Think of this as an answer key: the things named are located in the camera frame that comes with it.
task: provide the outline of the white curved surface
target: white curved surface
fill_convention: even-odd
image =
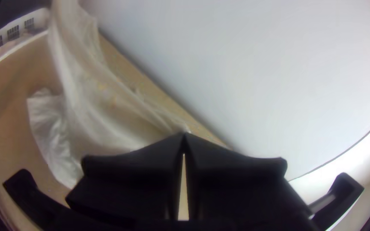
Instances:
[[[102,32],[230,147],[288,180],[370,130],[370,0],[86,1]]]

